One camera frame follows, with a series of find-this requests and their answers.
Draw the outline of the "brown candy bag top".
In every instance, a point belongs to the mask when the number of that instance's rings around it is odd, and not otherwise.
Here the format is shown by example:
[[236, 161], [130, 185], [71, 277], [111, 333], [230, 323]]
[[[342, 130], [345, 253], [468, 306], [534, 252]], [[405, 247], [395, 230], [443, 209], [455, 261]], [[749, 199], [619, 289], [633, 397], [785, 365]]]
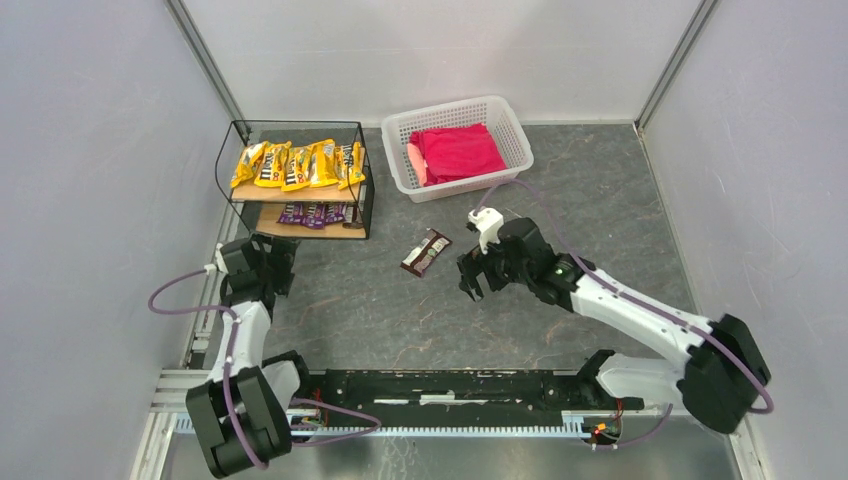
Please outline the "brown candy bag top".
[[428, 229], [424, 238], [401, 261], [400, 267], [421, 278], [434, 260], [450, 245], [452, 240], [435, 229]]

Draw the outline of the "brown candy bag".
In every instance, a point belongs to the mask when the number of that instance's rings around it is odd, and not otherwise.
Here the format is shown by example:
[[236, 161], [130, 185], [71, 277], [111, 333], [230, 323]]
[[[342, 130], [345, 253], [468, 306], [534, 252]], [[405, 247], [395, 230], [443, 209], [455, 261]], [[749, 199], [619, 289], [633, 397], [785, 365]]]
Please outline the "brown candy bag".
[[435, 229], [428, 229], [424, 238], [401, 261], [400, 267], [421, 278], [434, 260], [450, 245], [452, 240]]
[[277, 222], [283, 225], [301, 225], [305, 216], [305, 204], [302, 202], [287, 203], [278, 217]]

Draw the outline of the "purple brown M&M bag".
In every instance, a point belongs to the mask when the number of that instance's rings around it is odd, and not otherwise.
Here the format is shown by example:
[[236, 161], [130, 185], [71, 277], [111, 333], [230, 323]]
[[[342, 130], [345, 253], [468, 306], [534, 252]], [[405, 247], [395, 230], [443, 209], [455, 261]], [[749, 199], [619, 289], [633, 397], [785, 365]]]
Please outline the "purple brown M&M bag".
[[328, 203], [325, 206], [324, 223], [326, 225], [347, 222], [350, 205], [346, 203]]

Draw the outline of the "yellow M&M bag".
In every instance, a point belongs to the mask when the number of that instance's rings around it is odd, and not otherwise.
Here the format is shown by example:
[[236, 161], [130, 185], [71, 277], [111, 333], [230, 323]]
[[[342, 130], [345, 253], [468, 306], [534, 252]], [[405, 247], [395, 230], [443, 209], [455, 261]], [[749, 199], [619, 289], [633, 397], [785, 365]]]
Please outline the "yellow M&M bag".
[[260, 188], [281, 188], [285, 180], [285, 162], [290, 142], [267, 143], [254, 184]]
[[281, 186], [283, 192], [292, 192], [308, 188], [310, 185], [309, 165], [313, 147], [297, 146], [288, 150], [283, 164], [284, 179]]

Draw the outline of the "yellow candy bag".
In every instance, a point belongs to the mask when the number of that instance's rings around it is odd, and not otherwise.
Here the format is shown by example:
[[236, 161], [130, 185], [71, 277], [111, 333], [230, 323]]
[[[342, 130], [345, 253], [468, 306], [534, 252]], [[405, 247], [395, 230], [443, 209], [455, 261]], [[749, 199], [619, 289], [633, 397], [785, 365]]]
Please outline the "yellow candy bag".
[[322, 188], [338, 183], [336, 174], [336, 144], [333, 139], [315, 142], [310, 146], [309, 187]]
[[363, 172], [365, 149], [361, 142], [335, 147], [335, 173], [337, 188], [346, 190], [366, 180]]
[[230, 180], [231, 188], [235, 189], [239, 185], [252, 180], [256, 176], [267, 145], [267, 142], [260, 142], [250, 144], [242, 150], [235, 171]]

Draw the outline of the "purple candy bag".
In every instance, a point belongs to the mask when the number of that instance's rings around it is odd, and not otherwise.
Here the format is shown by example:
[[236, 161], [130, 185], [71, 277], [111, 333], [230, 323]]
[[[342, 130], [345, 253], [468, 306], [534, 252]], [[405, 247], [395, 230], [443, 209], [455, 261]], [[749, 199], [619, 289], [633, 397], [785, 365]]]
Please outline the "purple candy bag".
[[326, 205], [323, 203], [312, 203], [305, 207], [305, 213], [301, 218], [301, 225], [311, 230], [322, 230], [325, 228]]

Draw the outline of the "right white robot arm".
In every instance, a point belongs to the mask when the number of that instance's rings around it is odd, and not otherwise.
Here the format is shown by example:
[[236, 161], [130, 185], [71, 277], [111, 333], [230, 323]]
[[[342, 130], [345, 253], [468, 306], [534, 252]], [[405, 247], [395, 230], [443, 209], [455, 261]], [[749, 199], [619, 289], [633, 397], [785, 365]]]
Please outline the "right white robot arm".
[[703, 426], [730, 434], [747, 414], [769, 414], [772, 375], [740, 318], [718, 320], [677, 310], [617, 281], [591, 262], [557, 253], [530, 218], [505, 220], [494, 209], [470, 212], [478, 244], [457, 260], [459, 287], [473, 300], [479, 281], [493, 292], [516, 284], [537, 300], [602, 322], [657, 353], [601, 353], [588, 369], [607, 395], [681, 407]]

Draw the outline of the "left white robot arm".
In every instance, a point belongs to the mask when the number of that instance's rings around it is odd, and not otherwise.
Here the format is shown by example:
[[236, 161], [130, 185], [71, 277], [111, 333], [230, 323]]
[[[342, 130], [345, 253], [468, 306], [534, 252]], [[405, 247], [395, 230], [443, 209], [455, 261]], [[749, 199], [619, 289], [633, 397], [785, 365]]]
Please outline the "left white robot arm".
[[298, 241], [254, 234], [217, 247], [223, 321], [206, 380], [188, 390], [186, 408], [210, 473], [224, 479], [291, 452], [286, 408], [309, 377], [303, 358], [265, 359], [275, 302], [294, 279]]

